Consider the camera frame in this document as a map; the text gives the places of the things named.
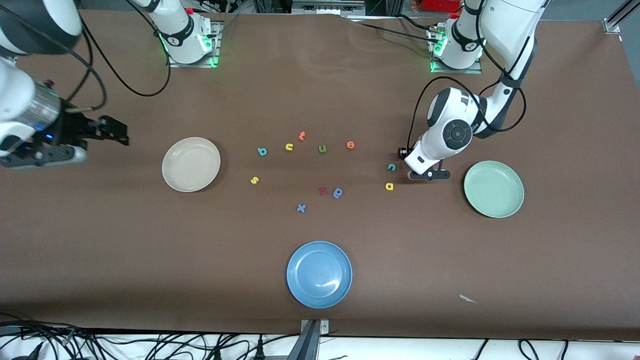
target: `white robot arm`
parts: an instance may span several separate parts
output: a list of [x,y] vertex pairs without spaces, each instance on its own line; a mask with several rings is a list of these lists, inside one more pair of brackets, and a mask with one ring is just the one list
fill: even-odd
[[212,51],[211,19],[185,11],[180,0],[133,0],[148,12],[160,31],[169,56],[181,64],[202,59]]
[[[189,64],[212,50],[211,21],[180,0],[135,0],[154,20],[174,62]],[[82,32],[73,0],[0,0],[0,165],[14,169],[67,165],[86,159],[85,138],[129,144],[127,126],[107,116],[93,121],[50,85],[15,66],[17,56],[64,54],[28,22],[68,49]]]
[[417,175],[464,150],[473,136],[487,138],[502,127],[536,52],[534,32],[548,1],[468,0],[461,16],[444,24],[447,40],[437,55],[444,64],[464,69],[481,55],[481,40],[476,36],[479,21],[481,34],[505,59],[507,74],[501,75],[489,97],[457,88],[434,97],[427,115],[429,130],[404,158]]

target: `white floor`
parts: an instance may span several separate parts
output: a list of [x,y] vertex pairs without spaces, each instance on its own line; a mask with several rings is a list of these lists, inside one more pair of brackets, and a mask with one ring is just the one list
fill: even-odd
[[[186,341],[192,338],[185,336],[181,340]],[[275,335],[265,336],[264,340],[275,337]],[[117,341],[129,341],[134,339],[156,340],[153,335],[127,335],[108,336],[109,339]],[[216,343],[217,335],[206,335],[205,340],[209,346]],[[257,342],[257,335],[240,336],[233,341],[248,340],[252,347]],[[287,355],[297,337],[285,338],[274,341],[264,346],[267,356]],[[8,338],[0,338],[0,345],[4,344]],[[318,360],[331,360],[338,357],[345,357],[346,360],[400,360],[400,359],[420,359],[420,360],[471,360],[476,356],[478,348],[483,340],[468,339],[397,339],[397,338],[333,338],[321,339],[320,353]],[[27,356],[40,343],[40,340],[16,340],[0,350],[0,360],[11,360],[17,356]],[[134,343],[131,345],[112,345],[106,341],[100,342],[104,348],[110,351],[119,360],[143,360],[154,346],[153,342]],[[193,345],[202,346],[201,339],[192,342]],[[559,360],[564,343],[562,341],[532,341],[540,360]],[[169,345],[156,356],[156,359],[164,359],[179,345]],[[83,349],[86,358],[89,351]],[[223,360],[235,360],[246,351],[246,344],[238,344],[233,348],[222,350]],[[68,360],[66,352],[58,349],[60,360]],[[189,350],[195,359],[202,359],[204,352],[197,349]],[[525,347],[527,355],[534,359],[534,356]],[[566,360],[633,360],[636,354],[640,354],[640,344],[638,343],[614,343],[604,341],[571,341],[566,353]],[[480,359],[484,360],[525,360],[518,349],[517,340],[490,340],[484,348]],[[55,360],[51,346],[45,342],[40,351],[38,360]],[[172,360],[191,360],[189,354],[172,357]]]

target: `paper scrap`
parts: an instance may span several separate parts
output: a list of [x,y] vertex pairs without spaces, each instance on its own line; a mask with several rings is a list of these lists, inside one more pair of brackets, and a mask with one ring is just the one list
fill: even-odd
[[466,301],[466,302],[473,302],[474,304],[477,304],[477,302],[475,302],[475,301],[471,300],[470,298],[468,298],[468,297],[466,297],[466,296],[464,296],[464,295],[462,295],[462,294],[460,294],[460,298],[461,298],[462,300]]

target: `black circular joint cap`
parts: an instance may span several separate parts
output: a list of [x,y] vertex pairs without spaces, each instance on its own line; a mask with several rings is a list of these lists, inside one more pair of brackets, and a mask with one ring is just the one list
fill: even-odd
[[444,143],[451,150],[458,150],[466,146],[471,141],[472,135],[471,126],[460,119],[448,123],[442,130]]

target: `table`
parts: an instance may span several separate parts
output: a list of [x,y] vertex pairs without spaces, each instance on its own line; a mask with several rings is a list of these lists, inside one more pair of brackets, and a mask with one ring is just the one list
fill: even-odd
[[[162,85],[162,52],[137,14],[82,15],[134,88]],[[218,68],[173,69],[151,98],[98,59],[109,103],[95,117],[128,124],[131,146],[92,141],[82,165],[1,169],[0,309],[86,327],[287,333],[302,318],[329,318],[345,335],[637,340],[640,96],[619,38],[599,22],[541,22],[538,40],[525,120],[474,139],[445,161],[451,179],[430,183],[409,182],[396,160],[435,76],[420,40],[333,15],[240,15]],[[84,71],[69,56],[19,65],[62,96]],[[456,78],[479,91],[499,74],[483,66]],[[425,94],[414,137],[447,86]],[[90,81],[74,103],[98,100]],[[204,191],[179,193],[161,162],[189,136],[212,140],[223,165]],[[522,178],[512,217],[466,202],[464,174],[483,160]],[[323,197],[322,186],[344,195]],[[313,310],[293,299],[285,268],[320,239],[347,252],[354,281],[340,304]]]

